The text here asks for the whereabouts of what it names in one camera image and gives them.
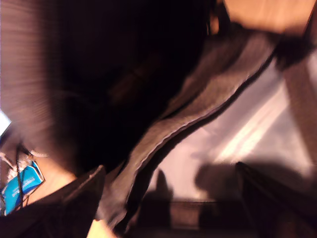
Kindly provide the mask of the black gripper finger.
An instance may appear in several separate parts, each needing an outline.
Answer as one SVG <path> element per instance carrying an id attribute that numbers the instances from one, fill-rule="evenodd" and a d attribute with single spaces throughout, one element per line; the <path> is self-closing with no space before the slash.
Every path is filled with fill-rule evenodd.
<path id="1" fill-rule="evenodd" d="M 317 200 L 260 173 L 235 165 L 243 206 L 260 238 L 315 238 Z"/>
<path id="2" fill-rule="evenodd" d="M 56 192 L 0 219 L 2 238 L 85 238 L 101 199 L 99 166 Z"/>

